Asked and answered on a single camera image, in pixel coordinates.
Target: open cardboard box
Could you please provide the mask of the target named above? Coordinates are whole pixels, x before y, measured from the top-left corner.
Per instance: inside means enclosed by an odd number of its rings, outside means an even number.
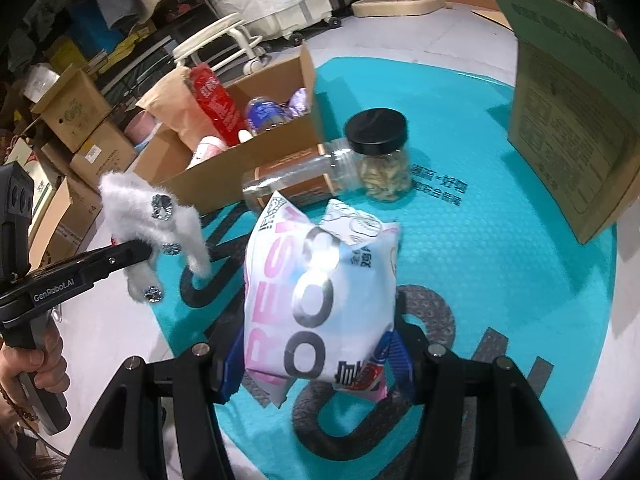
[[[61,174],[68,175],[71,172],[71,153],[62,141],[57,138],[49,127],[39,121],[36,134],[33,137],[33,151],[39,160],[46,161],[52,168]]]
[[[80,67],[71,65],[33,106],[60,140],[75,153],[111,106]]]
[[[100,197],[87,184],[68,175],[49,203],[31,243],[31,269],[76,254],[101,209]]]
[[[509,140],[583,244],[640,191],[640,62],[561,0],[496,0],[518,38]]]
[[[311,112],[290,123],[226,150],[186,170],[191,151],[178,135],[162,127],[138,157],[134,172],[150,184],[161,184],[181,204],[196,206],[201,214],[242,200],[245,172],[285,155],[324,141],[319,109],[314,96],[316,70],[303,44],[299,54],[269,65],[226,87],[236,105],[244,110],[250,99],[266,96],[287,101],[299,88],[306,88]]]
[[[82,143],[70,168],[98,191],[100,178],[109,171],[125,171],[136,158],[136,150],[118,127],[106,119]]]

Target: plastic bottle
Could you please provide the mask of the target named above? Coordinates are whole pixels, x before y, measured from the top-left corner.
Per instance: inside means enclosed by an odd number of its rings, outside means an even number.
[[[348,121],[345,133],[346,138],[245,173],[242,193],[247,207],[259,213],[276,190],[295,206],[305,206],[357,189],[390,202],[411,189],[404,115],[388,108],[365,110]]]
[[[251,99],[246,104],[244,115],[254,135],[271,130],[291,120],[291,117],[277,102],[266,97],[254,97]]]
[[[247,207],[259,213],[274,191],[296,206],[320,202],[362,186],[347,139],[324,142],[244,174]]]
[[[191,69],[190,79],[196,101],[211,119],[225,144],[239,144],[238,131],[245,129],[246,124],[220,80],[205,63]]]

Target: brown paper bag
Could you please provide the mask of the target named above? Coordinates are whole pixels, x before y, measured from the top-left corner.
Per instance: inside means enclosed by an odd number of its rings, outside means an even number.
[[[174,68],[142,96],[137,106],[177,132],[180,140],[195,152],[204,137],[220,135],[187,86],[189,72],[186,66]]]

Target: black jar lid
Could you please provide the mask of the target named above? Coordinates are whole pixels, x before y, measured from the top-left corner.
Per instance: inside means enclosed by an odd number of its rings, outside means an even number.
[[[371,108],[355,114],[344,127],[354,152],[385,155],[399,150],[407,140],[406,118],[389,108]]]

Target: beige cushion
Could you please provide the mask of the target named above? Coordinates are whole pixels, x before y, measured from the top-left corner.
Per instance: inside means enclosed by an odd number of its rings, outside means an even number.
[[[444,7],[447,0],[360,0],[351,5],[354,16],[418,16]]]

